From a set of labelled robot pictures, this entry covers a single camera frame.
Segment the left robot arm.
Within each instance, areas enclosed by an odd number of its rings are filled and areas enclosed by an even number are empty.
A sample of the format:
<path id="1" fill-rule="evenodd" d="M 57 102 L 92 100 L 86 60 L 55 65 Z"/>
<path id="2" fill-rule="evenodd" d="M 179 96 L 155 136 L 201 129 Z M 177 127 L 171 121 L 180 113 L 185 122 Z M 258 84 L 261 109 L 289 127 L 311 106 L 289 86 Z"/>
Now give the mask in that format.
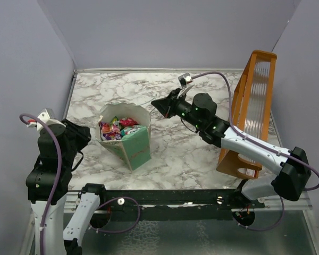
<path id="1" fill-rule="evenodd" d="M 35 254 L 82 254 L 82 240 L 95 212 L 105 207 L 102 184 L 87 183 L 79 205 L 66 227 L 64 207 L 77 154 L 91 140 L 90 129 L 66 119 L 40 130 L 39 156 L 26 179 L 28 199 L 35 218 Z"/>

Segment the red snack packet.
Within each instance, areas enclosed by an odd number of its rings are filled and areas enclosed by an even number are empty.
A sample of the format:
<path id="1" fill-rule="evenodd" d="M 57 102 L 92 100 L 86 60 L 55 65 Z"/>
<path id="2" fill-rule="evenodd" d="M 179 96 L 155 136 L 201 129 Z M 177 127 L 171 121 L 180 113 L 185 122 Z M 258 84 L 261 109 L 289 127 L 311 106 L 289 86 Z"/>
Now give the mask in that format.
<path id="1" fill-rule="evenodd" d="M 134 126 L 134 125 L 138 125 L 138 122 L 135 121 L 132 118 L 126 117 L 126 118 L 122 118 L 119 120 L 119 124 L 123 127 L 126 128 L 128 126 Z"/>

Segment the green yellow snack packet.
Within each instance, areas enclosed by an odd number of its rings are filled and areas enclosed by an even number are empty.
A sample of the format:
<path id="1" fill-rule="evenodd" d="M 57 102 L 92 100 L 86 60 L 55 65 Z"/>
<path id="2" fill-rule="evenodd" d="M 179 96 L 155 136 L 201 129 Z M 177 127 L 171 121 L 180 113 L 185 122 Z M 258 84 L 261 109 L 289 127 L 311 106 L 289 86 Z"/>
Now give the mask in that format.
<path id="1" fill-rule="evenodd" d="M 119 122 L 119 119 L 116 116 L 111 120 L 112 124 L 118 123 L 118 122 Z"/>

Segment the teal snack packet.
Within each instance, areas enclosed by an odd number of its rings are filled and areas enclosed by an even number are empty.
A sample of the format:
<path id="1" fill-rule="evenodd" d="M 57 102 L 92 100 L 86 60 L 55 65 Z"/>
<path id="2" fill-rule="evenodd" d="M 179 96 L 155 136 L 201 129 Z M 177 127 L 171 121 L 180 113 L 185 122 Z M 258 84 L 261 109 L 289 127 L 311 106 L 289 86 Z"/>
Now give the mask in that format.
<path id="1" fill-rule="evenodd" d="M 124 137 L 128 134 L 132 134 L 132 133 L 138 131 L 141 128 L 142 128 L 141 125 L 127 126 L 121 131 L 121 134 Z"/>

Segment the purple snack packet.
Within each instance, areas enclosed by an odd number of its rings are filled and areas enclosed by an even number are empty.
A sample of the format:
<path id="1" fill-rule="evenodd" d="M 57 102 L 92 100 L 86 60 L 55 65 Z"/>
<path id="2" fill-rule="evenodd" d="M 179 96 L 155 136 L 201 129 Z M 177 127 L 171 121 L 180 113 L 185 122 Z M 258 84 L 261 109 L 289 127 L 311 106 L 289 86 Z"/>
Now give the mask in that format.
<path id="1" fill-rule="evenodd" d="M 102 141 L 121 140 L 122 134 L 118 122 L 99 122 L 100 138 Z"/>

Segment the green paper gift bag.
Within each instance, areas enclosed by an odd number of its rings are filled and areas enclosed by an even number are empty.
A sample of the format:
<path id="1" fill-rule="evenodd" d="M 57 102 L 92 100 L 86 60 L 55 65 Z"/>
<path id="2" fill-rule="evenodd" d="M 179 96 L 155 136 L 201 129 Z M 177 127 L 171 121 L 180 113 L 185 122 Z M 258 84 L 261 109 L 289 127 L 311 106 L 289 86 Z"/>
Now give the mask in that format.
<path id="1" fill-rule="evenodd" d="M 122 136 L 121 140 L 102 141 L 100 138 L 99 122 L 110 123 L 114 117 L 132 118 L 141 125 L 138 131 Z M 95 126 L 96 140 L 109 152 L 119 157 L 130 170 L 135 170 L 151 159 L 151 117 L 150 112 L 135 103 L 108 103 L 100 111 Z"/>

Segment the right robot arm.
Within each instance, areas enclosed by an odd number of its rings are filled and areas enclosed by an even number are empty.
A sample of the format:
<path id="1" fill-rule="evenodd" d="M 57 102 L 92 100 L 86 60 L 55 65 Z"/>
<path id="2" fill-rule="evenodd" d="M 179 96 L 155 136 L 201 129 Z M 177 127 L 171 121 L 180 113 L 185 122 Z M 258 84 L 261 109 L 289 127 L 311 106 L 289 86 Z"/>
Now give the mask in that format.
<path id="1" fill-rule="evenodd" d="M 179 116 L 197 129 L 208 144 L 237 152 L 262 164 L 275 178 L 262 177 L 244 180 L 236 188 L 234 203 L 245 208 L 261 197 L 279 195 L 289 201 L 297 201 L 311 176 L 303 149 L 281 148 L 252 137 L 228 121 L 216 116 L 217 104 L 207 93 L 198 93 L 192 103 L 180 96 L 180 89 L 172 90 L 167 97 L 153 100 L 151 104 L 165 117 Z"/>

